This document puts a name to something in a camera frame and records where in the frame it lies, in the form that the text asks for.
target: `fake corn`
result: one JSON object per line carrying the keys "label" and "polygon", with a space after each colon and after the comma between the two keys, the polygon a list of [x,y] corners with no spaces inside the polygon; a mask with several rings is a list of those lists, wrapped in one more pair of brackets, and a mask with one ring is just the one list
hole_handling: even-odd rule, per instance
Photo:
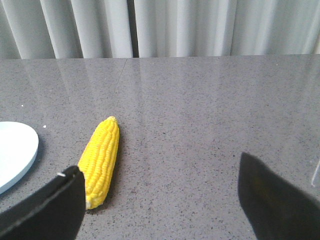
{"label": "fake corn", "polygon": [[119,136],[117,119],[114,116],[108,117],[97,126],[79,160],[78,167],[85,178],[86,209],[96,208],[107,197]]}

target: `corn on the cob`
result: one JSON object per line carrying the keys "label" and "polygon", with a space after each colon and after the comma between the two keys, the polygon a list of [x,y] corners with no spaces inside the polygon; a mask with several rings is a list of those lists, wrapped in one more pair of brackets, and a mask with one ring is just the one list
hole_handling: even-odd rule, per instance
{"label": "corn on the cob", "polygon": [[108,117],[97,126],[79,160],[78,167],[85,178],[86,209],[96,208],[106,199],[116,162],[119,135],[117,119]]}

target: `white plate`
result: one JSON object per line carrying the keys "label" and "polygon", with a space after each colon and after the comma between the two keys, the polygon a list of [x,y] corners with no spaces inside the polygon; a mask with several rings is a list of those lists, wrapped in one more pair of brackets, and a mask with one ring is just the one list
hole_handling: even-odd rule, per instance
{"label": "white plate", "polygon": [[34,163],[39,139],[23,123],[0,122],[0,194],[19,181]]}

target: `white curtain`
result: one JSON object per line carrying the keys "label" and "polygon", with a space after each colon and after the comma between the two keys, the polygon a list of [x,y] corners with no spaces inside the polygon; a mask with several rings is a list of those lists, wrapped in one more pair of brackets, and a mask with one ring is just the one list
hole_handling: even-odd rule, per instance
{"label": "white curtain", "polygon": [[0,59],[320,54],[319,33],[319,0],[0,1]]}

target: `table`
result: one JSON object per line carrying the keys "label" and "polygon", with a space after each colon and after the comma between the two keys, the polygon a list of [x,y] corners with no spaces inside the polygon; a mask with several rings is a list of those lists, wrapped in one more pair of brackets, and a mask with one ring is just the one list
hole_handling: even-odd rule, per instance
{"label": "table", "polygon": [[241,153],[320,199],[319,93],[320,55],[1,60],[0,121],[33,127],[39,148],[0,212],[77,164],[114,115],[110,192],[77,239],[256,239]]}

